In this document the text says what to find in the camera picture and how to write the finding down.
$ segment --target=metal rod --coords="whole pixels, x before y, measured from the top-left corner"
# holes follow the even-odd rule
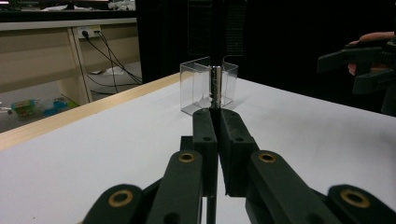
[[[221,107],[221,66],[212,66],[210,70],[210,94],[212,102],[210,108],[220,109]]]

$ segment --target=transparent acrylic box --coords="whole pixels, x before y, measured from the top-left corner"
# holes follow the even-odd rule
[[[180,65],[180,109],[192,115],[202,108],[209,108],[210,57]],[[223,62],[221,74],[221,107],[233,101],[238,66]]]

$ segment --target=human hand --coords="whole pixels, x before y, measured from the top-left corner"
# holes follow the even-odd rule
[[[387,39],[392,39],[395,38],[396,35],[395,33],[392,32],[375,32],[375,33],[370,33],[366,35],[362,35],[359,40],[354,40],[350,42],[349,44],[358,44],[359,42],[367,42],[367,41],[376,41],[376,40],[387,40]],[[355,76],[356,72],[356,64],[355,63],[349,63],[347,66],[349,73],[352,76]],[[371,72],[376,72],[376,71],[381,71],[387,69],[388,66],[382,63],[373,63],[371,67]]]

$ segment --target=brass insert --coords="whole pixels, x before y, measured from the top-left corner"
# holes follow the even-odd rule
[[[178,159],[182,162],[192,162],[195,160],[194,155],[191,153],[183,153],[178,157]]]
[[[340,192],[341,198],[356,207],[359,208],[367,208],[370,206],[369,199],[364,196],[362,193],[351,190],[351,189],[343,189]]]
[[[259,159],[263,162],[275,162],[276,156],[270,153],[262,153],[259,155]]]
[[[130,203],[134,195],[128,189],[121,189],[114,192],[110,198],[108,198],[108,204],[112,207],[121,207]]]

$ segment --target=white tabletop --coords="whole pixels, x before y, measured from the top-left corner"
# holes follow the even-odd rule
[[[312,189],[365,189],[396,210],[396,118],[238,79],[234,102],[261,149]],[[179,83],[0,151],[0,223],[78,223],[106,189],[163,176],[180,136]],[[224,196],[218,223],[249,223],[245,200]]]

